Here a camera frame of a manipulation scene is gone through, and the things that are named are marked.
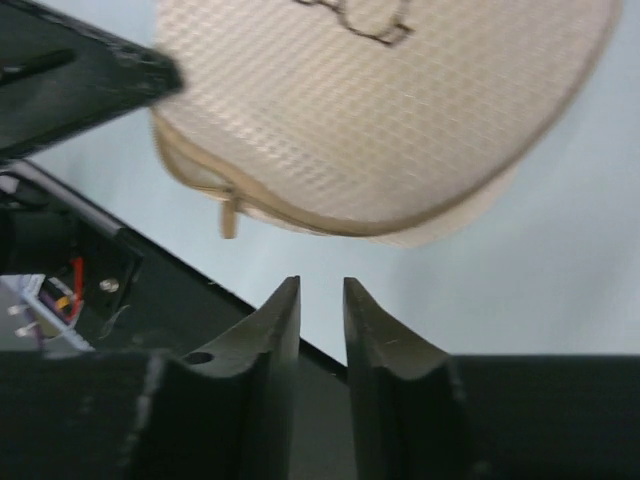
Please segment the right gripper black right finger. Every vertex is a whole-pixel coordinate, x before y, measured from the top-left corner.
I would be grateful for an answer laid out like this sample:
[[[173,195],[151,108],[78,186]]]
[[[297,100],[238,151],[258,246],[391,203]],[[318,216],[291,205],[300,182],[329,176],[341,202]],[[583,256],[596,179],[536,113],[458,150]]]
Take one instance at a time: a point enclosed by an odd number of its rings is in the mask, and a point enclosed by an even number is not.
[[[343,284],[362,479],[635,479],[635,355],[456,355]]]

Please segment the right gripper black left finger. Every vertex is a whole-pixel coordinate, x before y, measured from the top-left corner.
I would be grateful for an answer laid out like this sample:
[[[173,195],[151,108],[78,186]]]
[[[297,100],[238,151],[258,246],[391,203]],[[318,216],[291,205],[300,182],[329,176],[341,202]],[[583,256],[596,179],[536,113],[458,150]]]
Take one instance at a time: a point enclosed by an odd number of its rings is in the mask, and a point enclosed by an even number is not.
[[[284,479],[300,280],[183,358],[161,350],[1,356],[5,479]]]

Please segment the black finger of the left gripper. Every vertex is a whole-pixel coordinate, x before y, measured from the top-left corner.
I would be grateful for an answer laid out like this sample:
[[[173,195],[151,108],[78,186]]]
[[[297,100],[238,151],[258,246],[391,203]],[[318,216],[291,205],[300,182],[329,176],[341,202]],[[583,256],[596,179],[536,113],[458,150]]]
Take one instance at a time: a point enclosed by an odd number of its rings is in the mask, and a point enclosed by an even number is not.
[[[182,88],[177,65],[35,1],[1,4],[1,157],[22,158]]]

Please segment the beige mesh laundry bag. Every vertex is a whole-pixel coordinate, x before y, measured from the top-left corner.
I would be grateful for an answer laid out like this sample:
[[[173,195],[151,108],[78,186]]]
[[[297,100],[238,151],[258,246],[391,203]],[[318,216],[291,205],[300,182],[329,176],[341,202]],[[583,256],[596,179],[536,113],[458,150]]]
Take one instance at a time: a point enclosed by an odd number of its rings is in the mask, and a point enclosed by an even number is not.
[[[216,199],[293,231],[419,246],[474,221],[564,114],[618,1],[159,1],[183,90],[157,150]]]

